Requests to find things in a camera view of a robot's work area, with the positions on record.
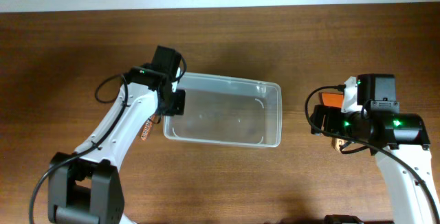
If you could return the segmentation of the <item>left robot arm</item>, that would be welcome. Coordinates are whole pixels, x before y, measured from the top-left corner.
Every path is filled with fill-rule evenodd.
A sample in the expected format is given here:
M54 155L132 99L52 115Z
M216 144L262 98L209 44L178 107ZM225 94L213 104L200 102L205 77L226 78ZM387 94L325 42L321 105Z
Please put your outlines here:
M122 162L147 122L183 115L186 94L177 84L186 70L179 52L159 46L151 62L115 75L120 88L104 119L73 153L56 153L49 163L49 222L131 222L124 213Z

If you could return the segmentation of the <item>orange socket bit rail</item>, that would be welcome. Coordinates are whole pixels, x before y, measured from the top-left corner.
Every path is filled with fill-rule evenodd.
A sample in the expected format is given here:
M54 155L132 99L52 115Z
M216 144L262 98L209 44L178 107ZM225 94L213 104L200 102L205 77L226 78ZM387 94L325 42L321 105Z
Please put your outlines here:
M141 140L145 141L148 138L149 133L151 132L153 125L154 125L154 123L151 118L149 118L147 121L145 121L142 132L140 133Z

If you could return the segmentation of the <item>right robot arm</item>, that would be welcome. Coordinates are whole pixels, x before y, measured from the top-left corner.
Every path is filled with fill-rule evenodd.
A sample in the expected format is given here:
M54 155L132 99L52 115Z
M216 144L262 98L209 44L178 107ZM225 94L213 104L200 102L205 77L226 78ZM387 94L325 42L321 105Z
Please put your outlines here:
M333 89L341 107L318 104L305 117L314 135L342 140L350 155L369 150L385 181L394 223L438 223L430 140L420 115L401 113L392 74L361 74Z

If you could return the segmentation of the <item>clear plastic container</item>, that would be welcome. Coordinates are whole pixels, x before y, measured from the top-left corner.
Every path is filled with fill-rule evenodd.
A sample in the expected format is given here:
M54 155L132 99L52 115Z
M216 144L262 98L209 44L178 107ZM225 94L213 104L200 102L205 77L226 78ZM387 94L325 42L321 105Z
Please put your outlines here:
M187 73L184 114L163 117L166 138L182 142L275 148L281 143L281 87L273 82Z

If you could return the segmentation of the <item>orange scraper wooden handle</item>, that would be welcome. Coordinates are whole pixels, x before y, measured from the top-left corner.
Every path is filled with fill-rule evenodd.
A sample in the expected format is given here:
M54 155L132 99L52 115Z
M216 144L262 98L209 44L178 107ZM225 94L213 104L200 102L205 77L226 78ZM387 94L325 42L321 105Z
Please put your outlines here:
M328 107L336 107L341 108L343 104L344 96L342 93L328 93L323 92L319 93L320 101L323 105ZM340 147L344 144L346 144L346 140L339 139L339 138L333 138L332 139L332 146L334 149L341 153Z

